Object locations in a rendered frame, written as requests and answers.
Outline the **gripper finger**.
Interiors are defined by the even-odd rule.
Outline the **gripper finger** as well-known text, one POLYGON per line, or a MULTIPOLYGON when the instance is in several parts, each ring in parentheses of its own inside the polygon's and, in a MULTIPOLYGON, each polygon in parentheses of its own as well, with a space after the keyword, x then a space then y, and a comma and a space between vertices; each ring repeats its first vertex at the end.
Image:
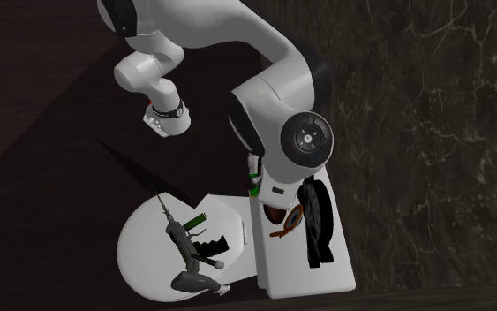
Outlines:
POLYGON ((307 244, 307 261, 311 269, 317 269, 321 266, 320 252, 318 249, 318 242, 311 233, 306 234, 307 244))
POLYGON ((324 233, 320 235, 320 262, 322 263, 330 263, 334 261, 334 256, 329 246, 331 239, 331 235, 325 235, 324 233))

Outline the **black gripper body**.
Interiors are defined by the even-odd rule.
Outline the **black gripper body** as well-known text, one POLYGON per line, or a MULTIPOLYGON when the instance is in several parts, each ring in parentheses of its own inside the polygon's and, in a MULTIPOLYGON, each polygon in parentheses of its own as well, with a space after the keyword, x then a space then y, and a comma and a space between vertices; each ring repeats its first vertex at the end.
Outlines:
POLYGON ((333 208, 324 182, 307 178, 298 188, 297 195, 303 206, 307 232, 310 235, 332 235, 333 208))

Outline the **dark brown ball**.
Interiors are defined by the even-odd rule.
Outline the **dark brown ball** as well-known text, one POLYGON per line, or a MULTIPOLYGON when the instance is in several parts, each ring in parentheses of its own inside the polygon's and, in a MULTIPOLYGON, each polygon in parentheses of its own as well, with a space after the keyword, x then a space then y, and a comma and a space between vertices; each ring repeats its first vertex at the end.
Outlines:
POLYGON ((287 213, 287 211, 284 209, 277 209, 277 208, 270 207, 268 205, 263 205, 263 211, 264 211, 264 214, 265 214, 267 220, 271 224, 275 224, 275 225, 281 224, 283 222, 284 218, 286 217, 286 213, 287 213))

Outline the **white and green small bottle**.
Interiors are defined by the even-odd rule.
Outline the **white and green small bottle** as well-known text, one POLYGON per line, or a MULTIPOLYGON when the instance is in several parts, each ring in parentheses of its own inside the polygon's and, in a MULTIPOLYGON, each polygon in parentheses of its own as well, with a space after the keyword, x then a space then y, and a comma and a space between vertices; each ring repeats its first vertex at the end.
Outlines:
POLYGON ((247 157, 249 175, 248 175, 248 191, 251 197, 257 197, 260 191, 261 184, 261 160, 260 157, 249 153, 247 157))

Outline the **black toothed clip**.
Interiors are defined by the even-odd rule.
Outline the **black toothed clip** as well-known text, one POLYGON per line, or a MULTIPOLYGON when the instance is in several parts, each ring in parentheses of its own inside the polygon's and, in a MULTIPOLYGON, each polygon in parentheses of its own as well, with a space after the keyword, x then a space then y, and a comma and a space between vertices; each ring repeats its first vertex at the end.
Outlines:
POLYGON ((202 243, 195 241, 193 245, 200 256, 207 258, 230 250, 229 244, 223 235, 218 240, 211 240, 209 242, 202 243))

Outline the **black pen with white tip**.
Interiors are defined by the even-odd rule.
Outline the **black pen with white tip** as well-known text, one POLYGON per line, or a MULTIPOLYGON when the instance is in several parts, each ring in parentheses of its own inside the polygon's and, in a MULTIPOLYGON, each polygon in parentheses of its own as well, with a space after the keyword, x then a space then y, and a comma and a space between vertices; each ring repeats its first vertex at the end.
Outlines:
POLYGON ((224 263, 221 261, 212 260, 210 258, 203 257, 199 254, 191 254, 191 257, 200 262, 204 262, 205 264, 208 264, 214 267, 215 269, 224 269, 224 263))

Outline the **green marker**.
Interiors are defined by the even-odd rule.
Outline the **green marker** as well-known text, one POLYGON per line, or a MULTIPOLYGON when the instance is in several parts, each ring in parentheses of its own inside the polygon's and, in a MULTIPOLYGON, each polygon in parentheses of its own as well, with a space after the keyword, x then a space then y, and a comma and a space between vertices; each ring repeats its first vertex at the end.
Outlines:
POLYGON ((183 224, 183 227, 186 231, 190 231, 197 227, 198 225, 204 223, 207 220, 207 215, 205 213, 200 213, 193 219, 189 220, 185 224, 183 224))

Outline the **grey power drill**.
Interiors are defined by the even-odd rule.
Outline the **grey power drill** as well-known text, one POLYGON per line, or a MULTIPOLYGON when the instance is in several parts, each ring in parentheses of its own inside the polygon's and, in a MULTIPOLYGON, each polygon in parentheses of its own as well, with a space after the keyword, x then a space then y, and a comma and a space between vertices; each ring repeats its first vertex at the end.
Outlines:
POLYGON ((162 205, 163 214, 166 216, 169 224, 166 226, 165 232, 169 235, 172 242, 177 247, 185 262, 185 271, 181 271, 172 281, 170 287, 180 292, 203 292, 210 291, 225 294, 230 287, 215 281, 213 278, 200 274, 200 261, 191 257, 191 254, 198 254, 192 241, 193 237, 197 237, 205 230, 199 233, 190 233, 186 231, 182 224, 174 219, 169 209, 166 208, 160 195, 155 192, 158 201, 162 205))

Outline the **dark robot stand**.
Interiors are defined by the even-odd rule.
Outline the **dark robot stand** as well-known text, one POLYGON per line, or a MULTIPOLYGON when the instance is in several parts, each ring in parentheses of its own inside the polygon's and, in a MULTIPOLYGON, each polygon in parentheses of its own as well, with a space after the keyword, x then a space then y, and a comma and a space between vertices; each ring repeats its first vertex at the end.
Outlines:
POLYGON ((192 123, 164 139, 143 123, 148 101, 124 91, 120 42, 82 74, 0 156, 0 311, 162 311, 122 279, 117 239, 151 195, 121 165, 150 171, 157 190, 197 204, 243 195, 244 146, 227 118, 230 90, 260 69, 250 46, 188 49, 169 78, 192 123))

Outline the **orange round handled tool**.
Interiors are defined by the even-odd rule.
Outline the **orange round handled tool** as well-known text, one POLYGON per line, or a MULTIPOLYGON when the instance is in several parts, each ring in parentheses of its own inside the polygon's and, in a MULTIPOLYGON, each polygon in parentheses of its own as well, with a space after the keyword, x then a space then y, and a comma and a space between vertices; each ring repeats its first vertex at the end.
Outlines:
POLYGON ((303 206, 301 204, 298 204, 291 210, 291 212, 287 216, 286 220, 283 223, 283 228, 280 231, 271 232, 269 236, 278 237, 281 239, 282 237, 284 237, 285 235, 287 235, 288 233, 290 233, 300 225, 303 216, 304 216, 303 206))

